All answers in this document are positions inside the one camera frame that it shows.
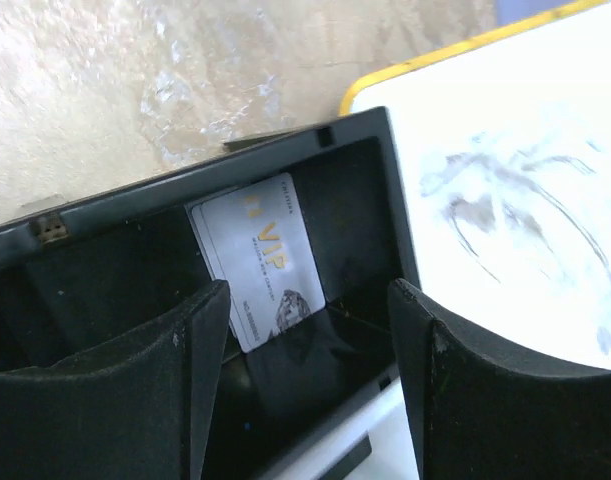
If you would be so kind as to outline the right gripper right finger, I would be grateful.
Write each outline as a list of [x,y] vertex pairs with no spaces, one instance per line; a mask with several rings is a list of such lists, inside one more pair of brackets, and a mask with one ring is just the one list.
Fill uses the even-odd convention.
[[423,479],[611,479],[611,371],[516,344],[403,279],[388,310]]

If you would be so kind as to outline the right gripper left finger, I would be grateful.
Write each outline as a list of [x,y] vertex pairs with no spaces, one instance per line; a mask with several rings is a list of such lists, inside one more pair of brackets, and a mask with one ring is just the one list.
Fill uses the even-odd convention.
[[0,479],[197,479],[228,332],[217,280],[52,366],[0,372]]

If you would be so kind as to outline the silver card in tray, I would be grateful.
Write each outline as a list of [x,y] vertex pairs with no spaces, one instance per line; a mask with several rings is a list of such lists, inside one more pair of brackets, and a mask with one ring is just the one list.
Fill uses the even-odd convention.
[[290,174],[219,192],[186,210],[211,277],[229,284],[230,328],[243,352],[325,306]]

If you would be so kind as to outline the black box in tray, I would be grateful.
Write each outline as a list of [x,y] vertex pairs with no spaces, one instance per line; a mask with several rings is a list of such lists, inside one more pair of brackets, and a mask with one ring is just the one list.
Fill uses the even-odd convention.
[[320,477],[321,480],[344,480],[372,453],[368,435],[364,435],[353,447],[341,455]]

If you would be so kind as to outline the white board with wooden frame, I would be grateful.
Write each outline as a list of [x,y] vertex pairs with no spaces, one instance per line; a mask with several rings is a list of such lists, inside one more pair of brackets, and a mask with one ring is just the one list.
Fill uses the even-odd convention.
[[359,78],[387,109],[422,290],[611,369],[611,1],[575,1]]

